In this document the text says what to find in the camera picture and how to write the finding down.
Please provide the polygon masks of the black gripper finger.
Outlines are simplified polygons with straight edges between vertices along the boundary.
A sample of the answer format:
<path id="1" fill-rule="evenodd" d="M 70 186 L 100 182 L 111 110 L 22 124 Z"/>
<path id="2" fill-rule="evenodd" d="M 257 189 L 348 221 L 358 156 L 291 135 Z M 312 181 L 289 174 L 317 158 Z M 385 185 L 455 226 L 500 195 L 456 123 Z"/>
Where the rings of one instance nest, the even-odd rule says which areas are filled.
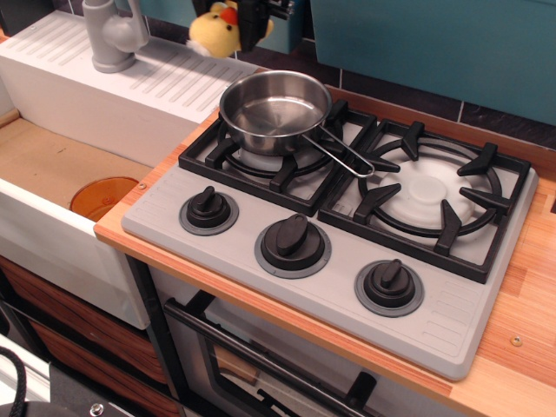
<path id="1" fill-rule="evenodd" d="M 272 32 L 267 1 L 242 0 L 237 2 L 241 52 L 250 52 Z"/>
<path id="2" fill-rule="evenodd" d="M 210 11 L 215 0 L 192 0 L 195 14 L 199 17 Z"/>

